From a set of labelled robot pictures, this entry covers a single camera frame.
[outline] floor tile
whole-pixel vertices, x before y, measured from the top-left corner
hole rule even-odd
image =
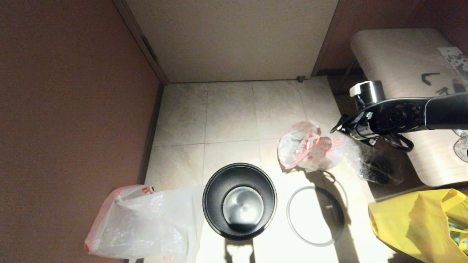
[[[330,131],[340,119],[340,111],[328,85],[327,77],[313,77],[297,83],[307,119],[318,122],[323,132]]]
[[[218,235],[208,224],[203,223],[202,235],[200,239],[200,249],[196,263],[222,263],[225,253],[224,238]]]
[[[154,147],[145,183],[155,191],[202,184],[204,145]]]
[[[206,142],[257,139],[252,82],[208,83]]]
[[[204,143],[206,99],[205,83],[165,87],[153,146]]]
[[[253,82],[259,139],[280,138],[306,115],[295,80]]]
[[[371,230],[367,207],[374,199],[368,183],[360,180],[345,160],[330,169],[330,173],[336,182],[325,180],[325,188],[342,204],[347,230],[339,240],[337,250],[348,250],[345,255],[338,252],[338,256],[343,255],[363,263],[386,263],[394,251],[380,242]]]
[[[203,183],[207,183],[211,176],[223,166],[236,162],[246,162],[260,167],[258,141],[206,144]]]
[[[254,239],[254,249],[258,262],[303,262],[310,254],[326,255],[326,258],[316,258],[319,262],[337,262],[335,248],[313,247],[300,240],[290,229],[286,217],[286,206],[292,194],[304,187],[313,186],[314,182],[303,171],[284,173],[277,158],[278,139],[260,140],[260,156],[262,169],[270,176],[278,195],[277,209],[271,225],[260,236]],[[325,242],[331,238],[330,229],[325,223],[325,217],[320,214],[319,198],[313,190],[304,190],[291,203],[291,219],[304,237],[316,242]]]

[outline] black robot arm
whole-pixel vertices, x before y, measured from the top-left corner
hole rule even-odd
[[[331,132],[339,131],[373,146],[378,137],[409,152],[410,140],[400,133],[421,130],[468,130],[468,93],[432,98],[396,98],[384,100],[380,81],[368,81],[350,90],[359,110],[342,116]]]

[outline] yellow bag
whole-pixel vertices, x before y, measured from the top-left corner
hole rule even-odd
[[[427,190],[405,194],[369,204],[374,234],[383,242],[424,262],[467,262],[463,252],[450,238],[448,219],[468,229],[468,197],[455,189]]]

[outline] red-and-white plastic bag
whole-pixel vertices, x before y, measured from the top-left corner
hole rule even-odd
[[[158,255],[193,263],[203,227],[203,186],[155,193],[151,186],[114,190],[85,240],[89,254],[123,259]]]
[[[291,126],[280,139],[278,158],[286,170],[296,166],[306,172],[327,170],[334,167],[343,157],[350,139],[342,134],[324,136],[319,125],[311,120]]]

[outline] baseboard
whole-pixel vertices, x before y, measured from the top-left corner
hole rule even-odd
[[[159,109],[161,107],[163,91],[164,84],[161,82],[161,84],[158,87],[158,92],[156,94],[156,100],[154,102],[153,114],[151,115],[148,134],[146,135],[145,151],[143,152],[143,160],[141,161],[138,184],[145,184],[146,172],[148,171],[149,158],[151,155],[151,149],[153,148],[154,133],[156,132],[156,125],[158,122]]]

